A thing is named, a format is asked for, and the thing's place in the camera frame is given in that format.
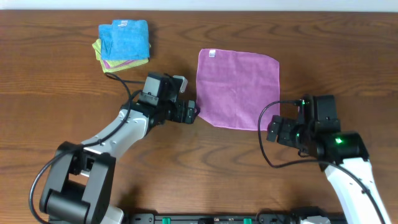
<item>white wall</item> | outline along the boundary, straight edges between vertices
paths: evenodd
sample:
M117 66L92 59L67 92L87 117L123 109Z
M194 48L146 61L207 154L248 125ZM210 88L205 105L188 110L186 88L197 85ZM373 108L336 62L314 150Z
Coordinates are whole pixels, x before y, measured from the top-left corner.
M398 0L0 0L1 9L398 12Z

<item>blue cloth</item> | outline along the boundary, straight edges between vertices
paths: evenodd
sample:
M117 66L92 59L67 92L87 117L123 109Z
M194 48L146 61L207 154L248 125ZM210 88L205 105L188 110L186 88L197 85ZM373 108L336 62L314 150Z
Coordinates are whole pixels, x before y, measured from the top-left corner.
M147 21L114 20L99 25L102 60L140 60L149 58Z

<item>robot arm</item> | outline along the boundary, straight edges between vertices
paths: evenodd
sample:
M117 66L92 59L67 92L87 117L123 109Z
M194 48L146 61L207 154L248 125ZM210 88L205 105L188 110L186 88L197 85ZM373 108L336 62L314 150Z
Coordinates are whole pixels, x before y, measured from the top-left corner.
M279 144L297 148L300 156L304 153L350 171L370 191L384 222L391 223L374 183L369 154L361 136L341 132L334 97L305 95L299 105L297 119L272 117L267 140L277 139ZM371 199L350 176L333 166L320 165L320 168L336 191L348 223L381 222Z
M138 101L130 108L128 103L122 105L111 124L82 144L103 139L130 110L126 123L113 136L101 144L69 153L52 166L40 199L40 211L49 214L54 223L122 223L123 211L109 205L115 163L151 128L165 120L193 123L198 114L195 102L178 98L186 85L184 77L150 73ZM56 153L76 147L80 145L65 142ZM70 174L87 176L87 184L69 180Z
M343 159L340 166L352 172L366 185L376 201L385 223L391 223L374 183L371 163L357 157ZM362 189L357 183L332 166L325 169L325 174L338 196L348 223L380 223L369 197L362 193Z

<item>pink towel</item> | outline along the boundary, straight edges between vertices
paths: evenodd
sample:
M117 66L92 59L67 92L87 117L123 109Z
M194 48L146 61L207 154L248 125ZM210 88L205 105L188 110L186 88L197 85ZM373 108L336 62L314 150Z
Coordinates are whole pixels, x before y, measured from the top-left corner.
M199 116L213 126L257 130L259 115L279 100L279 62L261 54L202 49L197 71ZM264 114L266 130L279 105Z
M122 67L122 66L125 66L125 65L129 65L130 63L133 63L133 62L135 62L136 60L127 60L127 61L125 61L125 62L123 62L123 63L121 63L120 65L117 65L117 66L115 66L115 67L112 67L106 60L104 60L104 65L105 65L105 68L119 68L119 67Z

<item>folded towel stack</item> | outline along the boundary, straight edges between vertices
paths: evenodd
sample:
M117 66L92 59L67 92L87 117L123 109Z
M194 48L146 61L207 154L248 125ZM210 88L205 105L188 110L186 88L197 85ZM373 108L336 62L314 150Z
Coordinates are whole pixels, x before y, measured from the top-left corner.
M99 39L93 44L104 72L116 72L147 63L149 35L146 21L115 20L99 25Z

